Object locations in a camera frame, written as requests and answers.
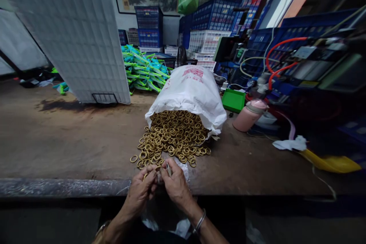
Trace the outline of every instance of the wooden workbench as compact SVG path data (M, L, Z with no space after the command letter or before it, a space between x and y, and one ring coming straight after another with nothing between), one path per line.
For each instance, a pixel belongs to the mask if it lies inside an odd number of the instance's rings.
M146 126L156 94L132 96L132 104L96 108L61 96L51 86L24 89L0 83L0 196L85 197L126 195L138 172L129 159ZM279 151L266 138L252 138L229 118L212 155L188 166L197 195L330 195L300 155ZM338 194L366 192L359 174L322 171Z

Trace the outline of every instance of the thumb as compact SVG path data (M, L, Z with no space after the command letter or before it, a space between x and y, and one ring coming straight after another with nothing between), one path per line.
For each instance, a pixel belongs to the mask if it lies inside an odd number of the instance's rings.
M156 171L155 170L152 170L149 173L149 175L145 178L145 180L143 181L143 183L145 184L145 189L149 189L151 187L151 185L155 181L156 175L157 175Z
M166 183L170 179L168 171L166 169L164 169L163 167L161 167L161 169L160 169L160 175L161 175L161 178L163 179L164 183Z

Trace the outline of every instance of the pile of green plastic parts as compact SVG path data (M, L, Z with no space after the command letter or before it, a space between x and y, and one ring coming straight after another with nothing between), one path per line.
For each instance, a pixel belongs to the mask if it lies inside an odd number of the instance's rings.
M127 81L132 90L154 90L160 92L166 81L170 78L171 68L163 65L164 60L159 60L155 54L147 55L131 45L121 46L125 61Z

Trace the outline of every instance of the wrist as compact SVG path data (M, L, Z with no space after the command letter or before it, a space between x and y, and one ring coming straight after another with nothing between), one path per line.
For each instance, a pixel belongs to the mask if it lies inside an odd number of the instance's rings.
M203 210L198 206L197 202L192 198L192 201L187 204L184 209L184 213L187 215L192 226L196 227L198 221L203 216Z
M105 229L104 239L106 243L118 243L129 230L132 221L133 219L126 215L122 208Z

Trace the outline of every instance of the pink thermos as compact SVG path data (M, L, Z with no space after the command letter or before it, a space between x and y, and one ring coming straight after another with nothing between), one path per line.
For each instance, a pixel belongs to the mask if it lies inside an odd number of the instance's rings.
M262 116L267 108L267 103L262 99L253 99L239 113L233 126L241 132L247 132Z

